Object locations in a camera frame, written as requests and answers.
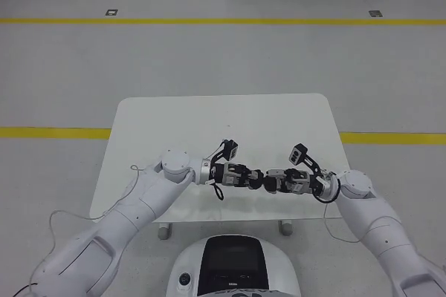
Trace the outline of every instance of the wire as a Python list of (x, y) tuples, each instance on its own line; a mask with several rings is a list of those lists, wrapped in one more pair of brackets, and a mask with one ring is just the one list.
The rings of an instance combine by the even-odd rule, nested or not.
[(130, 189), (130, 191), (127, 193), (127, 194), (125, 194), (123, 197), (121, 197), (119, 200), (117, 200), (108, 210), (106, 210), (102, 215), (100, 215), (99, 217), (95, 217), (95, 218), (89, 218), (89, 217), (85, 217), (85, 216), (82, 216), (82, 215), (77, 215), (77, 214), (75, 214), (75, 213), (73, 213), (73, 212), (69, 212), (69, 211), (67, 211), (67, 210), (61, 210), (61, 209), (59, 209), (59, 210), (54, 210), (51, 214), (50, 214), (50, 217), (49, 217), (49, 219), (48, 219), (48, 228), (49, 228), (49, 230), (50, 230), (50, 232), (51, 232), (51, 237), (52, 237), (52, 239), (53, 239), (53, 247), (51, 247), (51, 250), (50, 250), (50, 252), (39, 262), (39, 264), (38, 265), (36, 265), (36, 267), (35, 267), (35, 269), (33, 270), (33, 272), (31, 273), (31, 276), (30, 276), (30, 279), (28, 280), (28, 285), (27, 285), (27, 287), (28, 287), (28, 289), (29, 289), (29, 291), (28, 291), (28, 293), (25, 295), (25, 296), (28, 296), (28, 295), (30, 295), (33, 291), (32, 291), (32, 289), (31, 289), (31, 285), (32, 285), (32, 281), (33, 281), (33, 277), (35, 276), (35, 273), (36, 273), (36, 271), (38, 270), (38, 268), (43, 264), (43, 263), (45, 263), (46, 262), (46, 260), (48, 260), (48, 258), (49, 258), (49, 256), (53, 253), (53, 251), (54, 251), (54, 249), (56, 248), (56, 237), (55, 237), (55, 235), (54, 235), (54, 231), (53, 231), (53, 226), (52, 226), (52, 224), (51, 224), (51, 219), (53, 218), (53, 216), (55, 215), (55, 214), (57, 214), (57, 213), (60, 213), (60, 212), (62, 212), (62, 213), (65, 213), (65, 214), (68, 214), (68, 215), (72, 215), (72, 216), (74, 216), (74, 217), (76, 217), (76, 218), (82, 218), (83, 220), (89, 220), (89, 221), (94, 221), (94, 220), (99, 220), (100, 218), (104, 218), (111, 210), (113, 210), (113, 208), (115, 208), (115, 206), (119, 203), (119, 202), (121, 202), (123, 199), (125, 199), (125, 198), (127, 198), (131, 193), (132, 193), (132, 191), (134, 191), (134, 188), (135, 188), (135, 186), (137, 185), (137, 182), (139, 181), (139, 176), (140, 176), (140, 174), (139, 174), (139, 172), (141, 172), (141, 171), (143, 171), (143, 169), (139, 169), (139, 167), (137, 166), (137, 165), (131, 165), (131, 167), (130, 167), (130, 169), (131, 170), (135, 170), (136, 172), (137, 172), (137, 177), (135, 178), (135, 182), (134, 182), (134, 185), (132, 186), (132, 188)]
[(335, 196), (334, 196), (331, 200), (322, 200), (322, 199), (320, 199), (319, 196), (316, 196), (316, 194), (314, 194), (314, 193), (312, 192), (312, 196), (314, 196), (314, 198), (315, 198), (317, 201), (319, 201), (319, 202), (321, 202), (321, 203), (324, 203), (324, 204), (326, 205), (326, 209), (327, 209), (327, 204), (332, 203), (332, 202), (336, 201), (337, 198), (339, 198), (339, 194), (340, 194), (340, 180), (337, 179), (337, 182), (338, 182), (337, 191), (335, 192)]
[(323, 221), (324, 221), (324, 225), (326, 226), (327, 232), (330, 234), (330, 236), (333, 239), (337, 239), (338, 241), (343, 241), (343, 242), (346, 242), (346, 243), (349, 243), (349, 244), (357, 244), (357, 243), (361, 242), (365, 238), (365, 236), (367, 234), (369, 234), (370, 231), (372, 231), (373, 224), (375, 222), (377, 222), (378, 220), (382, 219), (382, 218), (391, 218), (392, 220), (396, 221), (397, 223), (399, 223), (401, 225), (401, 222), (397, 218), (394, 218), (394, 217), (389, 216), (389, 215), (382, 215), (381, 217), (376, 218), (375, 220), (373, 220), (369, 224), (369, 226), (366, 228), (366, 231), (363, 233), (362, 237), (359, 240), (357, 240), (357, 241), (350, 241), (348, 239), (339, 238), (339, 237), (333, 235), (332, 232), (330, 231), (329, 226), (327, 226), (327, 217), (326, 217), (327, 206), (328, 206), (328, 204), (326, 204), (326, 208), (324, 209), (324, 216), (323, 216)]
[(213, 153), (210, 154), (210, 156), (206, 157), (205, 159), (210, 159), (211, 156), (213, 156), (224, 144), (224, 140), (222, 141), (222, 143), (220, 143), (219, 147), (216, 148), (215, 151), (213, 151)]
[(18, 292), (16, 292), (15, 293), (15, 295), (13, 295), (13, 297), (17, 297), (18, 296), (18, 294), (20, 294), (24, 289), (26, 289), (26, 288), (28, 288), (30, 285), (29, 284), (27, 284), (26, 286), (24, 286), (22, 289), (20, 289), (20, 290), (18, 290)]

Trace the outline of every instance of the table leg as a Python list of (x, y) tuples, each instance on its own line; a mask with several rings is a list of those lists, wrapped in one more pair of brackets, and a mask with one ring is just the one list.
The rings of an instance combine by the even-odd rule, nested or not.
[(284, 236), (291, 236), (292, 234), (292, 221), (291, 220), (281, 220), (277, 221), (279, 224), (279, 232)]
[(171, 223), (159, 223), (158, 224), (158, 239), (165, 241), (170, 238), (172, 234)]

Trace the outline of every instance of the white robot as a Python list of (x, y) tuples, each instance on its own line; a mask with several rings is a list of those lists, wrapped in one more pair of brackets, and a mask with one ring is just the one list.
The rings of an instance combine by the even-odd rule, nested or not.
[[(268, 192), (312, 194), (321, 203), (335, 202), (352, 233), (378, 259), (395, 297), (446, 296), (446, 275), (418, 255), (392, 207), (375, 192), (371, 180), (351, 170), (340, 176), (320, 170), (302, 144), (289, 160), (305, 163), (312, 173), (296, 169), (250, 170), (242, 164), (217, 163), (236, 155), (237, 144), (225, 140), (211, 160), (168, 151), (138, 171), (136, 180), (102, 220), (76, 235), (36, 270), (36, 286), (23, 291), (38, 297), (101, 296), (116, 276), (127, 244), (160, 217), (189, 184), (237, 186)], [(301, 296), (289, 258), (274, 245), (243, 235), (202, 239), (186, 248), (170, 274), (167, 297)]]

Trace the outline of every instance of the black screen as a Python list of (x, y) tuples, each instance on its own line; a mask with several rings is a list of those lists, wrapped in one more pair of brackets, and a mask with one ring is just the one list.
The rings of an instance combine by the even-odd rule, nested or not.
[(210, 252), (210, 270), (258, 270), (258, 254), (248, 247), (221, 247)]

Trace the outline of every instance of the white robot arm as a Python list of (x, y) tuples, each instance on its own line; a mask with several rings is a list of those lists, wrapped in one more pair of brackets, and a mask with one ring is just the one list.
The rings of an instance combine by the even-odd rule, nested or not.
[[(232, 159), (236, 147), (232, 140), (226, 142), (223, 151), (212, 160), (192, 159), (186, 152), (168, 151), (128, 186), (125, 192), (132, 188), (130, 195), (39, 268), (34, 296), (100, 296), (114, 279), (120, 257), (138, 231), (160, 217), (190, 183), (212, 180), (220, 199), (223, 193), (217, 183), (249, 189), (264, 186), (271, 193), (311, 193), (321, 203), (335, 202), (353, 234), (378, 259), (392, 282), (395, 297), (446, 297), (446, 275), (418, 255), (397, 214), (374, 191), (364, 173), (347, 171), (337, 177), (322, 172), (301, 144), (294, 147), (289, 160), (294, 165), (305, 163), (313, 174), (273, 169), (264, 176), (260, 170), (250, 170), (242, 164), (216, 163), (221, 157)], [(230, 295), (219, 293), (220, 297)]]
[(114, 280), (120, 257), (142, 227), (160, 217), (192, 182), (208, 180), (210, 161), (168, 151), (139, 172), (132, 191), (90, 230), (76, 235), (37, 272), (29, 293), (39, 297), (101, 296)]

